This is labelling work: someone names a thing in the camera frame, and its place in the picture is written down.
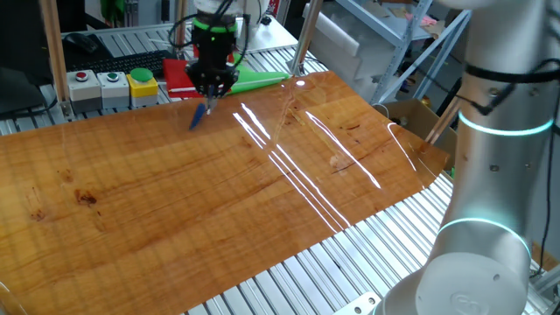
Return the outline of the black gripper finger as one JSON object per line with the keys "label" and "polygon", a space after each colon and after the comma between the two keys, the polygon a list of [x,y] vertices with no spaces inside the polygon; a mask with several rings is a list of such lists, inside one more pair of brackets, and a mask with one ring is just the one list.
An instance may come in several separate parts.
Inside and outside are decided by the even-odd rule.
{"label": "black gripper finger", "polygon": [[210,109],[213,96],[213,86],[207,79],[205,68],[202,65],[187,65],[185,72],[190,78],[196,91],[205,98],[206,109]]}
{"label": "black gripper finger", "polygon": [[215,109],[217,102],[238,81],[239,71],[235,67],[227,67],[225,70],[217,71],[213,75],[211,85],[211,109]]}

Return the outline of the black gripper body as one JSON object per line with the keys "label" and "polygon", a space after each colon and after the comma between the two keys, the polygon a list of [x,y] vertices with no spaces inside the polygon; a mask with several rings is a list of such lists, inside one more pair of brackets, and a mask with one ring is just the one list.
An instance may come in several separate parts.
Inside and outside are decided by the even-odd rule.
{"label": "black gripper body", "polygon": [[230,55],[235,45],[235,31],[226,28],[194,28],[192,46],[197,60],[191,64],[191,69],[202,73],[229,70]]}

